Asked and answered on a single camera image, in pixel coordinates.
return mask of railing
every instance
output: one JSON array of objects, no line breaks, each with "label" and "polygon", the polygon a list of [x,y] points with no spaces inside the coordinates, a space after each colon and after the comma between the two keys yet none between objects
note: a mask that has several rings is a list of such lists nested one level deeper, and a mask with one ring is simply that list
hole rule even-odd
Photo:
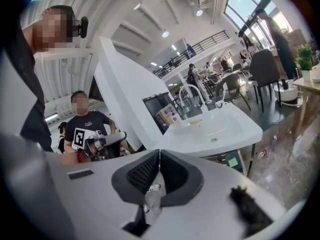
[{"label": "railing", "polygon": [[180,53],[180,55],[174,57],[170,60],[167,64],[163,65],[161,69],[157,70],[153,74],[155,74],[159,78],[163,78],[165,75],[170,73],[172,70],[177,68],[180,64],[184,63],[185,61],[191,59],[193,56],[203,52],[204,50],[221,43],[224,40],[229,39],[226,31],[223,30],[219,33],[216,33],[200,42],[192,46],[194,50],[194,54],[190,52],[188,49],[184,50]]}]

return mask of light fixture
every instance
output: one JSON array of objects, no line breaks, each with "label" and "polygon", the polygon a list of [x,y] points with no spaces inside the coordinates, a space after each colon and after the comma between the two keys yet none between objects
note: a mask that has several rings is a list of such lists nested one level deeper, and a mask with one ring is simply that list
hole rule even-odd
[{"label": "light fixture", "polygon": [[166,38],[167,36],[169,36],[169,31],[164,31],[164,32],[162,33],[162,37],[163,37],[163,38]]},{"label": "light fixture", "polygon": [[54,119],[54,118],[56,118],[57,116],[58,116],[58,113],[54,113],[54,114],[46,117],[46,118],[45,118],[45,121],[48,122],[49,120]]},{"label": "light fixture", "polygon": [[140,7],[141,3],[139,3],[136,7],[134,7],[133,9],[136,10]]},{"label": "light fixture", "polygon": [[201,10],[201,9],[199,9],[199,10],[196,11],[195,14],[196,14],[197,16],[201,16],[203,13],[204,13],[204,11]]}]

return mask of green paper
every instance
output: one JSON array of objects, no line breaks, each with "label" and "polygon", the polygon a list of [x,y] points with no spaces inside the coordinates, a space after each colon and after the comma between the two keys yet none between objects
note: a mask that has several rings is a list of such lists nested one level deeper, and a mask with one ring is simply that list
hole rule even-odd
[{"label": "green paper", "polygon": [[234,167],[234,166],[238,165],[237,159],[235,157],[230,159],[230,160],[228,160],[228,163],[229,163],[230,167]]}]

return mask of white curved faucet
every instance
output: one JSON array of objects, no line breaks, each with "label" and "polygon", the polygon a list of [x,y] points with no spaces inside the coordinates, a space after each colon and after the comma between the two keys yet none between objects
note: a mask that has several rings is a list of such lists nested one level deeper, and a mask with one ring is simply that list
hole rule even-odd
[{"label": "white curved faucet", "polygon": [[206,112],[209,112],[207,106],[205,105],[205,104],[206,104],[206,103],[205,103],[205,100],[204,100],[204,98],[202,97],[199,89],[198,89],[197,87],[195,87],[194,85],[192,85],[192,84],[185,84],[185,85],[183,85],[183,86],[180,88],[180,91],[179,91],[179,99],[180,99],[180,102],[181,102],[182,107],[184,107],[185,104],[184,104],[184,102],[182,101],[182,98],[181,98],[181,91],[182,91],[182,89],[185,88],[186,86],[193,87],[193,88],[195,88],[196,91],[198,92],[199,97],[200,97],[200,99],[201,99],[201,101],[202,101],[202,106],[200,107],[202,113],[204,114],[204,113],[206,113]]}]

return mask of wooden table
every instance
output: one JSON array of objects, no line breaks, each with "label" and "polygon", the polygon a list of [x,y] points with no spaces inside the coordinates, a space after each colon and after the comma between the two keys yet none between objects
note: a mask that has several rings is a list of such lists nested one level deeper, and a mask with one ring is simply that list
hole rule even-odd
[{"label": "wooden table", "polygon": [[299,130],[302,126],[305,112],[306,112],[306,106],[307,106],[307,97],[308,93],[311,93],[311,95],[320,95],[320,82],[313,82],[313,78],[319,78],[320,77],[320,63],[312,68],[310,81],[305,81],[303,78],[300,78],[293,82],[295,86],[298,86],[301,88],[301,91],[303,92],[303,101],[302,101],[302,108],[301,108],[301,114],[300,114],[300,120],[299,124],[296,128],[295,135],[293,141],[296,140]]}]

